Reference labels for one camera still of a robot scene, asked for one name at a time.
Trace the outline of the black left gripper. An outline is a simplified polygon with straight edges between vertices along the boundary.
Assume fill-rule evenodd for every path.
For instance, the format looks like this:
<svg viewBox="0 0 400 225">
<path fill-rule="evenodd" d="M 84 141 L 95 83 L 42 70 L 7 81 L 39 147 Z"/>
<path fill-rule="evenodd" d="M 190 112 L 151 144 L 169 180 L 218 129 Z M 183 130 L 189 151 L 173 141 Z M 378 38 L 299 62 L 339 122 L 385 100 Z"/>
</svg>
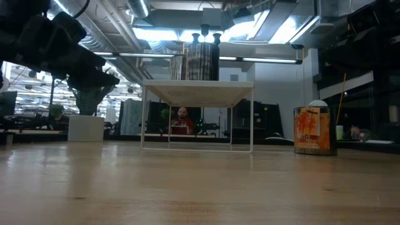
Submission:
<svg viewBox="0 0 400 225">
<path fill-rule="evenodd" d="M 41 71 L 67 73 L 67 84 L 78 91 L 119 84 L 120 79 L 95 67 L 106 60 L 79 45 L 87 32 L 69 14 L 53 19 L 42 15 L 12 20 L 12 62 Z"/>
</svg>

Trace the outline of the candle tin orange label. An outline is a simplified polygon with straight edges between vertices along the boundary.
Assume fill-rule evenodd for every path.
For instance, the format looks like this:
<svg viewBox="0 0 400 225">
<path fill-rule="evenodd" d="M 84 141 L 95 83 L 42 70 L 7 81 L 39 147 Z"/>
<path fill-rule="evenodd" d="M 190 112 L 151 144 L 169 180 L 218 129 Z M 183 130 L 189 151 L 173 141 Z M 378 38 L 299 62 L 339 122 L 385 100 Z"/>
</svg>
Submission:
<svg viewBox="0 0 400 225">
<path fill-rule="evenodd" d="M 317 156 L 335 156 L 336 125 L 330 107 L 297 107 L 293 110 L 294 152 Z"/>
</svg>

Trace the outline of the green background plant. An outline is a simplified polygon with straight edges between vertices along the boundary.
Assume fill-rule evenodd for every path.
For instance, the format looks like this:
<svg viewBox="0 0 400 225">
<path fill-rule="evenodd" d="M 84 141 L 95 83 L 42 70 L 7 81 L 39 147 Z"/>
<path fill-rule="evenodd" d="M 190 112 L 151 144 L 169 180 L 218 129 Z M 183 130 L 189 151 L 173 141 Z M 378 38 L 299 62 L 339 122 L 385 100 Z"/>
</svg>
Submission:
<svg viewBox="0 0 400 225">
<path fill-rule="evenodd" d="M 49 106 L 49 116 L 55 120 L 59 120 L 64 113 L 64 106 L 60 104 L 52 104 Z"/>
</svg>

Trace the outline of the green plant in white pot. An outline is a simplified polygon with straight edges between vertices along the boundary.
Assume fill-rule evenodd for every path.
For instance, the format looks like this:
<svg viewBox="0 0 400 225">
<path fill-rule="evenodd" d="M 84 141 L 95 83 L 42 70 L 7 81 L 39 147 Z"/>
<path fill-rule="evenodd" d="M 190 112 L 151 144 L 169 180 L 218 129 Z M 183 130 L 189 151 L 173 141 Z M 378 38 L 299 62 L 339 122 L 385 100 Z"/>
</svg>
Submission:
<svg viewBox="0 0 400 225">
<path fill-rule="evenodd" d="M 104 118 L 95 116 L 98 105 L 104 97 L 113 90 L 114 86 L 99 87 L 86 91 L 73 91 L 78 115 L 69 117 L 69 142 L 103 142 Z"/>
</svg>

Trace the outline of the black monitor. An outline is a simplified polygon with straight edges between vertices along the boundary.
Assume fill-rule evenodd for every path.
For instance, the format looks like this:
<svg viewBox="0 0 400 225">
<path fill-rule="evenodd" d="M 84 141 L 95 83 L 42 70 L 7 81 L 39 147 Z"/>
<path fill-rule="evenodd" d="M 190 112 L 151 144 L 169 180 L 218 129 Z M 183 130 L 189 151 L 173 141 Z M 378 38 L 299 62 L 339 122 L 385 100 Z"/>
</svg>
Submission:
<svg viewBox="0 0 400 225">
<path fill-rule="evenodd" d="M 14 115 L 17 95 L 17 91 L 0 93 L 0 116 Z"/>
</svg>

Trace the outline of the person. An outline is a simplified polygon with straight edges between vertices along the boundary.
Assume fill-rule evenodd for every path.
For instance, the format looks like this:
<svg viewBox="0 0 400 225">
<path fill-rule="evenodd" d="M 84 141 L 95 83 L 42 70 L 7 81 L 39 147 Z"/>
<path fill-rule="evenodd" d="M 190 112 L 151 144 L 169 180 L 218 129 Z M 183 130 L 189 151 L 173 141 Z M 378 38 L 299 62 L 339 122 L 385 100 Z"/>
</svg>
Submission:
<svg viewBox="0 0 400 225">
<path fill-rule="evenodd" d="M 172 134 L 192 135 L 194 122 L 188 117 L 188 110 L 180 107 L 177 116 L 171 119 L 170 132 Z"/>
</svg>

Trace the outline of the black machine green lights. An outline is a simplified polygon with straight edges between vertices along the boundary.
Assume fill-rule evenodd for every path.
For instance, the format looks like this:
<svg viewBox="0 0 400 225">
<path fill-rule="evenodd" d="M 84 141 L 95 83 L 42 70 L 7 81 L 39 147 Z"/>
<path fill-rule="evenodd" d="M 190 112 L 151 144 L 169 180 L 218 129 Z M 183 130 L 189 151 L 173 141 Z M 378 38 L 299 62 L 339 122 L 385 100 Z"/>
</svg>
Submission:
<svg viewBox="0 0 400 225">
<path fill-rule="evenodd" d="M 220 130 L 218 123 L 207 123 L 204 118 L 204 111 L 201 117 L 195 122 L 194 134 L 196 136 L 216 136 L 216 131 Z"/>
</svg>

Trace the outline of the long LED light bar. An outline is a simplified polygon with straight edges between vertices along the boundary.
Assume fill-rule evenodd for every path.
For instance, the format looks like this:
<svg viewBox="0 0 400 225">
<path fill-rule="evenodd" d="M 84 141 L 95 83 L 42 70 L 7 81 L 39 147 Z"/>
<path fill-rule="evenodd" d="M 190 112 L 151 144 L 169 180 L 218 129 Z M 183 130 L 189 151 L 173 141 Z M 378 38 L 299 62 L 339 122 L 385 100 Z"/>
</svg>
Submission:
<svg viewBox="0 0 400 225">
<path fill-rule="evenodd" d="M 96 55 L 106 58 L 159 58 L 170 59 L 174 56 L 183 56 L 183 54 L 157 54 L 142 52 L 94 52 Z M 239 56 L 220 56 L 220 61 L 234 61 L 240 63 L 269 63 L 269 64 L 301 64 L 300 59 L 281 59 L 270 57 L 239 57 Z"/>
</svg>

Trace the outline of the black cabinet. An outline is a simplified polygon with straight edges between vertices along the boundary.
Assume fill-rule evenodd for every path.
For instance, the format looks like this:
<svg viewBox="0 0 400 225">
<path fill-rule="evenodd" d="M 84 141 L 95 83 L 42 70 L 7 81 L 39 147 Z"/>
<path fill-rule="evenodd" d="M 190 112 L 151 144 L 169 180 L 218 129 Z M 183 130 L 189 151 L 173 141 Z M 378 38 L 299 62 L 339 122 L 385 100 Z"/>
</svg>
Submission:
<svg viewBox="0 0 400 225">
<path fill-rule="evenodd" d="M 233 138 L 250 138 L 250 105 L 249 100 L 242 99 L 233 108 Z M 263 104 L 254 101 L 253 116 L 254 139 L 266 139 L 275 135 L 284 136 L 281 113 L 278 104 Z"/>
</svg>

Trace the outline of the silver ventilation duct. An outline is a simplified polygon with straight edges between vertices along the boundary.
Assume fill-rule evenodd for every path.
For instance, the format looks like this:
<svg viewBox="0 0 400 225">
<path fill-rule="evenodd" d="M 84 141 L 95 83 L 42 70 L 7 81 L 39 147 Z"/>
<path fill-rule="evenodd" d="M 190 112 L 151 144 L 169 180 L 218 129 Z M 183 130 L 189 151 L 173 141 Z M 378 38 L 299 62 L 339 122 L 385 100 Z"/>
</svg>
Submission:
<svg viewBox="0 0 400 225">
<path fill-rule="evenodd" d="M 77 20 L 87 32 L 81 45 L 93 52 L 142 53 L 143 47 L 121 14 L 118 2 L 111 0 L 51 0 L 51 14 L 64 11 L 77 14 L 89 3 Z M 105 57 L 126 80 L 141 83 L 152 76 L 140 57 Z"/>
</svg>

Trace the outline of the black cross rail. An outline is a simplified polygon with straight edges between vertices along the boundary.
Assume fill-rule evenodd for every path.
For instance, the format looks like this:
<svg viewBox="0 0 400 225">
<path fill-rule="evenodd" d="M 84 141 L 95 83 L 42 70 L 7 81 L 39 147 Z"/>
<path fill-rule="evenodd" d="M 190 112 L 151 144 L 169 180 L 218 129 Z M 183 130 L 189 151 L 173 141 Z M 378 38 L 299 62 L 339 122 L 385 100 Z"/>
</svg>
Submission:
<svg viewBox="0 0 400 225">
<path fill-rule="evenodd" d="M 67 141 L 67 134 L 45 134 L 45 133 L 21 133 L 15 134 L 13 137 L 13 143 L 43 143 L 43 142 L 56 142 L 56 141 Z M 141 140 L 140 136 L 128 136 L 128 135 L 108 135 L 103 137 L 104 141 L 135 141 L 139 142 Z M 151 136 L 147 134 L 145 137 L 146 142 L 167 142 L 167 136 L 155 135 Z M 190 143 L 221 143 L 229 144 L 229 138 L 218 138 L 212 136 L 206 137 L 170 137 L 171 142 L 190 142 Z M 294 142 L 288 139 L 279 139 L 277 137 L 272 137 L 268 139 L 255 139 L 253 141 L 254 145 L 280 145 L 280 146 L 293 146 Z"/>
</svg>

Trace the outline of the black aluminium rail frame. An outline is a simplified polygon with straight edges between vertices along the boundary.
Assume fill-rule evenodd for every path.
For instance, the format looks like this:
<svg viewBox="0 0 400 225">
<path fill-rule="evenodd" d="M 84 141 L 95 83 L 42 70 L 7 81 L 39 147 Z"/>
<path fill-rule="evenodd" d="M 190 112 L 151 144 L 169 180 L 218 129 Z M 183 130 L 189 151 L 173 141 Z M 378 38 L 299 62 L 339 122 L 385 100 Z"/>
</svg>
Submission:
<svg viewBox="0 0 400 225">
<path fill-rule="evenodd" d="M 343 149 L 355 149 L 360 151 L 400 155 L 400 144 L 377 144 L 353 141 L 337 141 L 337 147 Z"/>
</svg>

